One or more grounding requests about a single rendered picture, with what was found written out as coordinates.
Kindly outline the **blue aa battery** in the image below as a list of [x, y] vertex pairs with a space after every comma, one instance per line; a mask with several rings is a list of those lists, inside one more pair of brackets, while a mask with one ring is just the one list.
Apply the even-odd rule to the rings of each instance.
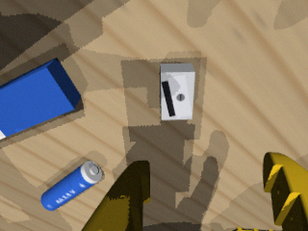
[[86, 161], [52, 188], [42, 194], [40, 201], [48, 211], [54, 211], [66, 202], [93, 186], [102, 178], [98, 164]]

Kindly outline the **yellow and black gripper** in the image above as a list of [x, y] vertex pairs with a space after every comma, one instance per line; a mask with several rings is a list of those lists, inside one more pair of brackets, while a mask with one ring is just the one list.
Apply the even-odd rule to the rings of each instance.
[[[288, 156], [267, 152], [264, 192], [271, 194], [274, 224], [308, 231], [308, 171]], [[143, 203], [150, 202], [150, 164], [135, 161], [116, 179], [81, 231], [142, 231]]]

